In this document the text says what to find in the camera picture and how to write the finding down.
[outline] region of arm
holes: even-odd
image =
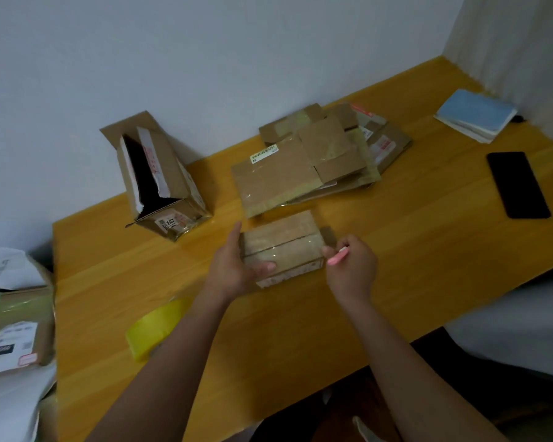
[[[371,303],[377,258],[356,236],[343,237],[337,249],[347,256],[327,266],[328,285],[352,322],[369,357],[371,370],[406,442],[496,441],[507,439],[474,409],[402,338]],[[324,247],[324,256],[335,249]]]
[[[123,394],[90,433],[87,442],[182,440],[211,343],[229,304],[276,265],[245,266],[238,222],[215,252],[205,286],[189,312],[164,340]]]

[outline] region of hand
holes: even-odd
[[[349,234],[339,239],[336,248],[321,249],[326,259],[335,256],[343,247],[348,254],[336,265],[326,265],[328,286],[336,301],[344,308],[371,304],[371,284],[377,274],[377,257],[369,246],[358,237]]]
[[[225,245],[215,252],[203,288],[204,292],[228,302],[248,293],[254,281],[266,277],[277,267],[274,262],[244,265],[239,247],[241,228],[242,222],[237,222],[229,233]]]

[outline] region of wooden desk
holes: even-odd
[[[380,256],[375,302],[408,340],[553,267],[553,217],[508,219],[485,160],[525,151],[553,213],[553,142],[529,124],[509,125],[490,145],[451,130],[432,115],[457,88],[480,89],[437,58],[349,96],[399,124],[412,148],[369,189],[243,225],[310,208],[320,226],[361,236]],[[83,440],[139,370],[127,328],[173,295],[197,292],[243,217],[229,168],[261,148],[251,138],[189,167],[215,215],[175,244],[125,229],[125,195],[53,225],[63,442]],[[219,441],[365,364],[323,271],[239,299],[215,338],[185,440]]]

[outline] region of left hand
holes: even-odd
[[[213,256],[203,290],[232,302],[248,293],[254,281],[268,276],[276,269],[274,262],[258,262],[244,265],[240,256],[239,236],[242,222],[237,222],[228,235],[227,242]]]

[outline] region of blue notebook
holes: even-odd
[[[510,103],[458,89],[436,112],[443,122],[471,128],[483,135],[497,135],[516,115],[516,108]]]

